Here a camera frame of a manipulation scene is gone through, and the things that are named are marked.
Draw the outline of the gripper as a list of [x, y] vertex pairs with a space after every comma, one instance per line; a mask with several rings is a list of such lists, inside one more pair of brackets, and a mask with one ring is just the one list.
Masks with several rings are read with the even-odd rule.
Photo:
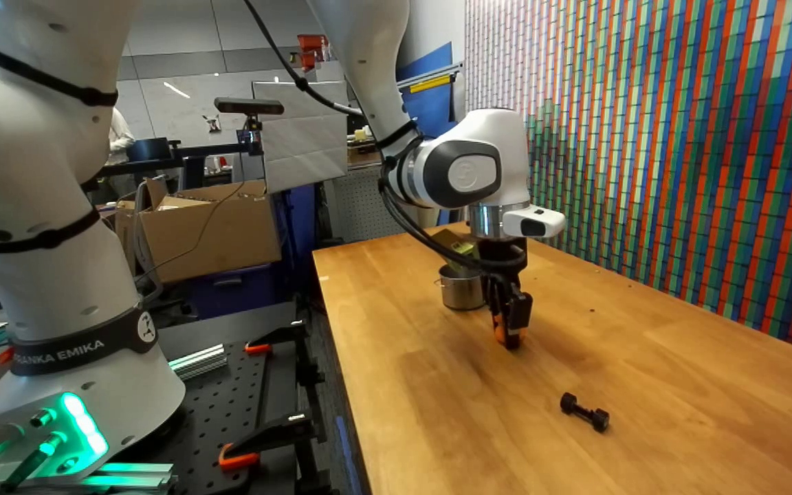
[[532, 297], [521, 289], [518, 278], [528, 266], [526, 250], [527, 239], [522, 237], [476, 242], [482, 272], [488, 274], [487, 306], [494, 328], [505, 328], [504, 345], [508, 350], [520, 347], [524, 331], [530, 324]]

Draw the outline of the small steel pot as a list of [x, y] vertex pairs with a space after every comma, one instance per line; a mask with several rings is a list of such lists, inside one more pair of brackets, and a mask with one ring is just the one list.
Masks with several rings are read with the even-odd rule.
[[486, 305], [481, 273], [468, 267], [445, 264], [438, 269], [436, 285], [442, 295], [443, 306], [454, 311], [474, 311]]

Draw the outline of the small black dumbbell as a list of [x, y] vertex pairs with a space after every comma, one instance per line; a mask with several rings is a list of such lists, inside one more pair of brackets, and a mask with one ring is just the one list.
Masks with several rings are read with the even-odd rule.
[[610, 422], [609, 412], [603, 408], [585, 408], [578, 404], [578, 399], [572, 393], [565, 392], [560, 397], [560, 410], [569, 416], [580, 417], [592, 425], [596, 432], [604, 433]]

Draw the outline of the blue board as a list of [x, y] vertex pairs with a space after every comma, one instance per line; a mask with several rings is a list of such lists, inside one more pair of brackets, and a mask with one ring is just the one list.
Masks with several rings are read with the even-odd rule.
[[[402, 81], [424, 75], [452, 65], [452, 44], [441, 47], [396, 69], [396, 78]], [[452, 85], [446, 84], [422, 91], [403, 91], [403, 100], [409, 116], [415, 119], [422, 134], [437, 138], [454, 126], [452, 121]]]

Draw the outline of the white panel board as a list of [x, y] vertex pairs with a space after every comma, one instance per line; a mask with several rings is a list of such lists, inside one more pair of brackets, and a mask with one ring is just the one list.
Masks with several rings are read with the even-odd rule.
[[290, 82], [252, 83], [261, 100], [283, 105], [282, 115], [261, 115], [267, 190], [277, 193], [348, 172], [348, 116], [320, 104]]

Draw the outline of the blue storage bin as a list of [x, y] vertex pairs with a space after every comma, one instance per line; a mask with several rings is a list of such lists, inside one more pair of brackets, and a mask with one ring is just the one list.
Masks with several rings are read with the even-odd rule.
[[283, 302], [273, 264], [242, 267], [186, 281], [186, 304], [199, 319], [217, 318]]

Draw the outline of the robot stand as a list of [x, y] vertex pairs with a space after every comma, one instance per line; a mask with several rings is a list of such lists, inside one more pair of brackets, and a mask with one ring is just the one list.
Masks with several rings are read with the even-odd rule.
[[[308, 411], [320, 425], [310, 354], [284, 342], [248, 356], [246, 342], [304, 320], [294, 304], [157, 330], [131, 327], [150, 350], [114, 352], [78, 368], [0, 380], [0, 495], [312, 495], [326, 471], [304, 474], [292, 445], [223, 472], [218, 454], [264, 423]], [[226, 366], [183, 382], [168, 362], [223, 344]]]

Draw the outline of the open cardboard box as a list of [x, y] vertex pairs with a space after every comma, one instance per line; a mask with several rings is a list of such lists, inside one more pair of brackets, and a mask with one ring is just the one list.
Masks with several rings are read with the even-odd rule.
[[150, 204], [135, 195], [114, 206], [114, 232], [136, 278], [173, 284], [282, 260], [272, 198], [264, 181], [184, 189], [172, 195], [145, 181]]

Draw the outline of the short aluminium profile bar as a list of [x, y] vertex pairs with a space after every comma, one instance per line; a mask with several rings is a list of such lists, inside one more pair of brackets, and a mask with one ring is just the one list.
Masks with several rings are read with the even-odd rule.
[[228, 355], [223, 344], [192, 352], [168, 362], [170, 370], [173, 370], [183, 382], [222, 369], [226, 364], [228, 364]]

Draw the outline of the person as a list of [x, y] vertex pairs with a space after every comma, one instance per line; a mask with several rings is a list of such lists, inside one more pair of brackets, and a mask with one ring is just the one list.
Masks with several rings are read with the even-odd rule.
[[109, 153], [104, 167], [122, 165], [129, 162], [128, 151], [135, 144], [135, 138], [128, 122], [118, 109], [112, 109], [112, 120], [108, 132]]

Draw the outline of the aluminium rail with yellow strip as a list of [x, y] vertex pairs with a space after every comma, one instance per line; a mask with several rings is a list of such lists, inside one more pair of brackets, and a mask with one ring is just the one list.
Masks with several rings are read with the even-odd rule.
[[459, 72], [464, 69], [464, 63], [454, 63], [427, 73], [412, 76], [397, 82], [397, 88], [403, 93], [418, 94], [444, 85], [452, 84]]

